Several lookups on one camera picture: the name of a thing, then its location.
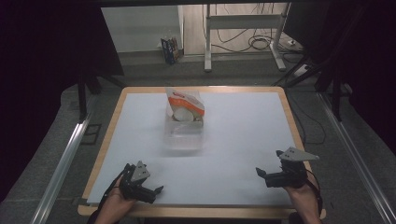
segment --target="hand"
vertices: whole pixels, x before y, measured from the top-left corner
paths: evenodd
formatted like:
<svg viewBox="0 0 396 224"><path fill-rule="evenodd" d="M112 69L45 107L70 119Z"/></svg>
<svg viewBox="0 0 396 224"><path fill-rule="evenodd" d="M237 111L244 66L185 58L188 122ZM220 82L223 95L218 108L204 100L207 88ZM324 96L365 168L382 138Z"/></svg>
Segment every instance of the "hand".
<svg viewBox="0 0 396 224"><path fill-rule="evenodd" d="M309 172L308 180L316 188L318 188L318 182L312 174ZM289 194L291 203L297 210L297 213L303 219L304 224L317 224L321 223L319 213L318 213L318 199L314 191L306 184L304 184L299 189L292 187L285 187L286 192Z"/></svg>
<svg viewBox="0 0 396 224"><path fill-rule="evenodd" d="M131 210L136 200L124 199L120 189L121 177L117 180L113 190L107 196L95 224L110 224L122 219Z"/></svg>

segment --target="gray carpet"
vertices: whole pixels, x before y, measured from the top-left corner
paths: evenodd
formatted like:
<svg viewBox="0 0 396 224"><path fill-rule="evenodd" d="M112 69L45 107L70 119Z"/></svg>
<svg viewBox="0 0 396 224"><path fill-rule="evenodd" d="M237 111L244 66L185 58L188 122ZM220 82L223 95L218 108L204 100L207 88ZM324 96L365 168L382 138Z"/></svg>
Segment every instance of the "gray carpet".
<svg viewBox="0 0 396 224"><path fill-rule="evenodd" d="M201 59L185 59L172 66L164 63L124 63L125 77L116 77L128 86L200 86L238 85L268 86L284 73L276 69L273 59L265 56L248 60L219 58L212 63L212 73L205 73ZM322 187L327 217L324 223L383 223L343 145L330 124L312 81L288 91L290 104L296 115L305 149L320 156L311 162ZM49 214L47 223L85 223L87 218L78 214L79 198L85 188L106 128L111 119L121 89L100 78L102 93L96 104L90 124L101 124L96 144L81 145L71 164L61 191ZM19 181L0 205L0 223L28 223L41 199L57 162L78 121L76 86L62 96L57 119L43 140L35 157ZM396 160L384 143L356 114L347 99L342 100L341 116L351 138L380 187L396 206ZM83 142L91 142L86 136ZM134 223L126 218L122 223Z"/></svg>

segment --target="wall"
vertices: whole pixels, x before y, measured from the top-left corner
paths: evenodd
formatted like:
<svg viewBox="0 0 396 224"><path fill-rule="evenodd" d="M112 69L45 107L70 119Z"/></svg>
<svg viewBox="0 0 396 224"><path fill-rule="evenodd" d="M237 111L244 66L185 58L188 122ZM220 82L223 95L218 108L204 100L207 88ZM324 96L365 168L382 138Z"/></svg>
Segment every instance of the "wall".
<svg viewBox="0 0 396 224"><path fill-rule="evenodd" d="M117 52L158 50L160 38L168 31L182 49L181 7L105 7L102 8Z"/></svg>

